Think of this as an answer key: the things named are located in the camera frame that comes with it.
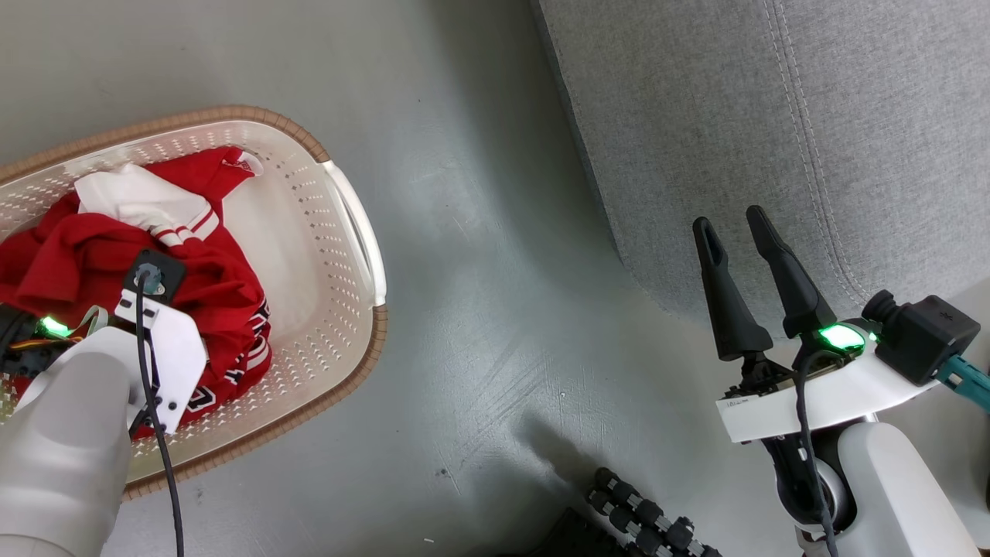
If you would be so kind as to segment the red shirt with white sleeves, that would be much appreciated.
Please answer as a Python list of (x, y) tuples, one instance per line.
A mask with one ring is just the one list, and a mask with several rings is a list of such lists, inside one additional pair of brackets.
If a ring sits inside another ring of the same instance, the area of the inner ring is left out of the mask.
[(225, 197), (258, 167), (227, 147), (81, 177), (38, 225), (0, 242), (0, 302), (68, 323), (113, 306), (139, 250), (227, 231)]

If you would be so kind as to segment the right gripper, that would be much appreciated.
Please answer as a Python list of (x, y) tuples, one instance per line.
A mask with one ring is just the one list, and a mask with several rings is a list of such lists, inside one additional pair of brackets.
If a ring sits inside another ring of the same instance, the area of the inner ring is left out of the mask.
[[(813, 279), (777, 232), (761, 206), (746, 209), (746, 219), (760, 257), (770, 271), (784, 310), (783, 332), (789, 339), (824, 330), (837, 316)], [(729, 272), (729, 258), (707, 218), (692, 224), (715, 351), (722, 362), (772, 348), (772, 338), (749, 311)], [(869, 322), (846, 324), (864, 338), (864, 352), (844, 367), (814, 371), (804, 384), (807, 423), (813, 430), (895, 408), (936, 387), (915, 385), (876, 356), (877, 336)], [(797, 395), (792, 381), (766, 395), (746, 395), (715, 403), (729, 439), (735, 443), (771, 439), (800, 431)]]

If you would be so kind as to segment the grey fabric sofa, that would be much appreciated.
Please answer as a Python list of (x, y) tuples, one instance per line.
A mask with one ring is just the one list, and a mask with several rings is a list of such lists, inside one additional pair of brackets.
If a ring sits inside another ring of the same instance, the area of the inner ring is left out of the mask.
[(791, 355), (746, 208), (838, 317), (878, 290), (981, 324), (990, 369), (990, 0), (530, 0), (614, 248), (715, 356), (691, 224), (707, 217)]

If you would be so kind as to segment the white laundry basket brown rim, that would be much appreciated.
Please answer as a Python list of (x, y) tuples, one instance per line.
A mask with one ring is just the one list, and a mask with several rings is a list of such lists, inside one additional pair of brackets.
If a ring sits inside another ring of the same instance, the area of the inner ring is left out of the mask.
[(381, 357), (387, 283), (360, 198), (326, 149), (290, 118), (216, 106), (130, 125), (0, 165), (0, 240), (36, 224), (85, 174), (219, 147), (261, 175), (224, 202), (225, 226), (268, 297), (268, 373), (169, 438), (177, 482), (226, 464), (353, 394)]

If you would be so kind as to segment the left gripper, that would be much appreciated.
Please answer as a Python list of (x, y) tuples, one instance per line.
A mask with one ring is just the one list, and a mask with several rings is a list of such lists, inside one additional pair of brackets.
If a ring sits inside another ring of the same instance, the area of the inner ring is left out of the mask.
[(0, 376), (36, 378), (77, 342), (49, 317), (0, 306)]

